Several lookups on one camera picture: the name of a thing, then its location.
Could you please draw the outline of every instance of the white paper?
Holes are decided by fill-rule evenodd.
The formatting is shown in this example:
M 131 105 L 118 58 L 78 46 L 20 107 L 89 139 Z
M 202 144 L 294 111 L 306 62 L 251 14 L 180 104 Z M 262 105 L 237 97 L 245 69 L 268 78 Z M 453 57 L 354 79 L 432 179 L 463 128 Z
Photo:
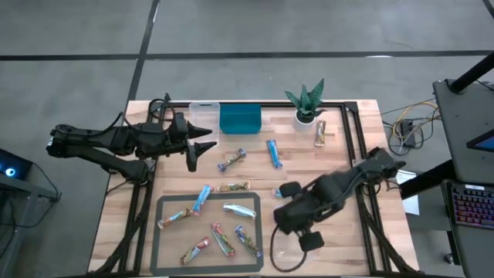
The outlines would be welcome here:
M 417 177 L 417 174 L 410 171 L 398 170 L 396 174 L 396 182 L 401 185 L 402 183 L 410 180 L 412 178 Z M 411 196 L 410 198 L 406 198 L 403 200 L 403 207 L 406 213 L 411 213 L 413 215 L 420 215 L 420 211 L 418 210 L 418 196 Z

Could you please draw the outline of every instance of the green leaves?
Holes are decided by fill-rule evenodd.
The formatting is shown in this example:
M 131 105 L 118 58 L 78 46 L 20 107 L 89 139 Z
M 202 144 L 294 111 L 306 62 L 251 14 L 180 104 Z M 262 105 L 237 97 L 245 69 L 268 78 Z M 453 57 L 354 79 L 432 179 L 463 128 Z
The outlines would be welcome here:
M 307 88 L 302 85 L 302 94 L 300 94 L 300 99 L 302 100 L 302 107 L 306 110 L 312 109 L 312 103 L 310 102 L 309 94 L 307 93 Z
M 309 95 L 310 102 L 311 103 L 319 103 L 319 101 L 321 100 L 321 97 L 323 95 L 323 90 L 324 90 L 324 78 L 322 78 L 322 80 L 319 81 L 319 83 L 310 92 L 310 95 Z
M 302 93 L 300 94 L 300 99 L 295 97 L 293 93 L 285 91 L 286 97 L 295 105 L 296 109 L 304 117 L 317 117 L 325 110 L 316 111 L 319 104 L 322 103 L 320 100 L 323 95 L 324 90 L 324 78 L 312 89 L 312 91 L 307 92 L 305 85 L 302 85 Z
M 285 91 L 285 94 L 286 97 L 288 97 L 288 99 L 295 105 L 296 109 L 300 110 L 300 108 L 302 107 L 302 101 L 295 97 L 293 93 L 289 91 Z

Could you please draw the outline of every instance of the blue snack bar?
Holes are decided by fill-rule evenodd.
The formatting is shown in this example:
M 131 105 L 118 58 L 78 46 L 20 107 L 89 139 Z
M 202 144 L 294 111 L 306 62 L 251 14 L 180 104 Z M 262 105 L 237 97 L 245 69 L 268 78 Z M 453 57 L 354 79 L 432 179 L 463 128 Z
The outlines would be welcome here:
M 269 152 L 271 153 L 272 164 L 275 168 L 281 168 L 283 164 L 279 161 L 278 151 L 276 150 L 276 141 L 267 140 Z
M 200 215 L 201 214 L 201 208 L 203 204 L 206 202 L 206 199 L 208 198 L 209 194 L 213 191 L 213 187 L 209 185 L 205 185 L 204 188 L 201 191 L 201 194 L 199 194 L 199 197 L 197 201 L 195 201 L 194 206 L 192 207 L 192 214 L 193 215 Z

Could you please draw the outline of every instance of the potted plant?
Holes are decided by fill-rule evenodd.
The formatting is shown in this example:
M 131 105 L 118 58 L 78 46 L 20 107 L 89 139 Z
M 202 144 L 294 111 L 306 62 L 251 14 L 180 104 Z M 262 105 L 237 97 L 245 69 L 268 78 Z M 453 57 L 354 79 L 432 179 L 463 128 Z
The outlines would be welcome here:
M 323 95 L 323 89 L 324 78 L 322 78 L 322 80 L 310 92 L 307 92 L 306 86 L 302 85 L 302 93 L 300 94 L 300 98 L 295 97 L 293 93 L 289 91 L 285 91 L 288 99 L 296 107 L 295 119 L 298 129 L 307 129 L 311 127 L 316 121 L 316 117 L 325 111 L 322 109 L 316 111 L 317 106 L 322 103 L 320 99 Z

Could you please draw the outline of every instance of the yellow cable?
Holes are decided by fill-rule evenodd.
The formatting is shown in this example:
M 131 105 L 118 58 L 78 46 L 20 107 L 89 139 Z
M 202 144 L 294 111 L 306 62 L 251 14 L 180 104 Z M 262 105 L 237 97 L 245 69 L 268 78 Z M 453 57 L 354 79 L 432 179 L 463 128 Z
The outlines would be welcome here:
M 398 119 L 393 124 L 393 128 L 392 128 L 393 136 L 398 137 L 398 138 L 403 138 L 402 136 L 400 136 L 400 135 L 397 134 L 397 132 L 396 132 L 396 126 L 400 123 L 401 119 L 403 119 L 403 117 L 408 113 L 408 111 L 410 111 L 412 108 L 417 107 L 417 106 L 420 106 L 420 105 L 429 105 L 430 107 L 433 107 L 434 109 L 437 109 L 438 108 L 436 105 L 434 105 L 433 103 L 430 103 L 428 101 L 425 101 L 425 102 L 422 102 L 422 103 L 413 104 L 413 105 L 407 107 L 407 109 L 405 109 L 403 111 L 403 113 L 401 113 L 400 117 L 398 117 Z M 434 120 L 434 119 L 427 120 L 426 122 L 424 122 L 424 124 L 430 122 L 431 120 Z

